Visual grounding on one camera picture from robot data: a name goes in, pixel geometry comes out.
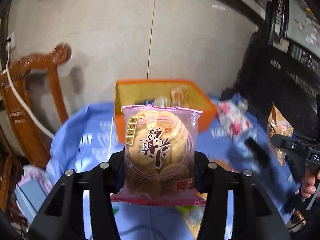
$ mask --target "beige tiled wall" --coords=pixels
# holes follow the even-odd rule
[[[235,81],[254,30],[217,0],[13,0],[9,16],[14,59],[71,45],[59,68],[69,115],[113,100],[119,78],[188,78],[219,94]],[[36,116],[56,131],[45,73],[31,73],[28,91]]]

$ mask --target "chair backrest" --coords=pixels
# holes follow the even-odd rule
[[[27,57],[21,57],[9,67],[15,89],[30,108],[32,107],[25,87],[25,76],[33,69],[47,70],[49,85],[61,123],[67,120],[68,115],[63,102],[57,67],[66,62],[70,56],[70,47],[67,44],[59,44],[50,54],[31,54]],[[50,152],[44,141],[44,135],[14,96],[6,70],[0,73],[0,93],[12,130],[26,158],[31,164],[45,168],[50,159]]]

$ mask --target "orange storage bin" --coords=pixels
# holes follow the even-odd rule
[[[135,105],[148,98],[170,98],[171,90],[183,88],[188,108],[203,111],[199,118],[199,132],[206,131],[217,113],[217,107],[192,81],[180,79],[117,80],[115,94],[115,123],[118,140],[124,143],[125,127],[122,106]]]

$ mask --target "metal screw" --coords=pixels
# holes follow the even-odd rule
[[[67,176],[71,176],[73,174],[73,170],[72,169],[68,169],[65,171],[65,173]]]
[[[214,162],[209,162],[208,163],[208,167],[210,169],[216,169],[218,167],[217,163],[214,163]]]
[[[249,170],[244,170],[243,171],[244,176],[250,177],[252,175],[251,171]]]
[[[108,167],[109,167],[109,163],[107,163],[107,162],[100,163],[100,168],[106,169],[106,168],[108,168]]]

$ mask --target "brown snack bag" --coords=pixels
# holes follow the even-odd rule
[[[281,134],[285,136],[291,137],[293,133],[293,127],[290,123],[283,117],[281,112],[275,107],[272,106],[269,118],[268,118],[268,138],[270,139],[275,134]],[[281,165],[284,164],[285,158],[285,150],[281,148],[275,148],[270,143],[270,149],[272,149],[273,153],[277,157],[277,160]]]

